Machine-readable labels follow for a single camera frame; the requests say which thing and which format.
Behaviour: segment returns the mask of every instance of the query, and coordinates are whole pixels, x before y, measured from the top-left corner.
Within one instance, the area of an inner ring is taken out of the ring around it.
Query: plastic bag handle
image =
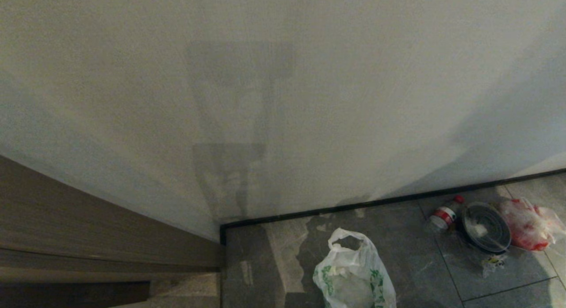
[[[330,239],[328,239],[328,248],[330,248],[331,250],[334,249],[341,249],[342,246],[340,245],[334,245],[334,242],[338,241],[339,239],[342,238],[346,238],[348,236],[352,236],[354,238],[359,239],[360,241],[363,241],[364,243],[367,243],[367,241],[369,240],[368,237],[362,233],[358,233],[356,231],[349,231],[349,230],[345,230],[342,229],[341,227],[337,228],[334,233],[332,233],[332,236],[330,237]]]

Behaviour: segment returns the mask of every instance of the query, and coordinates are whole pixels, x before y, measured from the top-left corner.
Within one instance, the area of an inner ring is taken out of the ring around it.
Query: black baseboard
[[[363,208],[363,207],[372,207],[372,206],[385,205],[385,204],[391,204],[391,203],[399,203],[399,202],[404,202],[404,201],[425,199],[427,197],[435,197],[435,196],[440,196],[440,195],[455,194],[455,193],[460,193],[460,192],[465,192],[465,191],[474,191],[475,189],[486,189],[488,187],[495,187],[495,186],[498,186],[498,185],[505,185],[505,184],[515,183],[515,182],[520,182],[520,181],[528,181],[528,180],[532,180],[532,179],[537,179],[539,177],[548,177],[550,175],[556,175],[556,174],[559,174],[559,173],[566,173],[566,169],[556,169],[554,171],[536,173],[536,174],[531,174],[531,175],[524,175],[523,177],[512,177],[511,179],[489,181],[489,182],[485,182],[485,183],[453,187],[451,189],[438,189],[436,191],[430,191],[430,192],[425,192],[425,193],[417,193],[417,194],[411,194],[411,195],[404,195],[404,196],[399,196],[399,197],[390,197],[388,199],[368,201],[368,202],[363,202],[363,203],[355,203],[355,204],[349,204],[349,205],[340,205],[340,206],[336,206],[336,207],[313,209],[311,211],[303,211],[303,212],[289,213],[289,214],[284,214],[284,215],[261,217],[259,219],[245,219],[243,221],[226,223],[226,224],[220,225],[220,243],[222,245],[226,245],[226,230],[230,229],[230,228],[234,228],[234,227],[245,227],[247,225],[256,225],[256,224],[269,223],[269,222],[275,222],[275,221],[284,221],[286,219],[297,219],[299,217],[322,215],[322,214],[326,214],[326,213],[348,211],[350,209],[357,209],[357,208]]]

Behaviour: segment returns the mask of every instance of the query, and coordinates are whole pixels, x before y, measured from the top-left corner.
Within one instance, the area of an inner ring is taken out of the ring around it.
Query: red bottle cap
[[[463,202],[464,202],[463,196],[461,196],[461,195],[456,195],[456,196],[454,197],[454,201],[455,201],[456,203],[458,203],[458,204],[463,204]]]

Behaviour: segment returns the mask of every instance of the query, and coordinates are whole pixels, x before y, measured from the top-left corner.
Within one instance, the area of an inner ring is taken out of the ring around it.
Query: bottle
[[[447,230],[456,220],[456,214],[462,207],[464,199],[461,195],[456,195],[452,201],[439,207],[430,216],[431,227],[436,230]]]

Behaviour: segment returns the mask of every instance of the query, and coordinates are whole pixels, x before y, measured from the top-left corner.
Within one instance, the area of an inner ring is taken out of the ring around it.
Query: red plastic bag
[[[542,251],[566,236],[566,227],[549,208],[532,205],[527,199],[504,201],[501,215],[511,229],[511,244],[530,251]]]

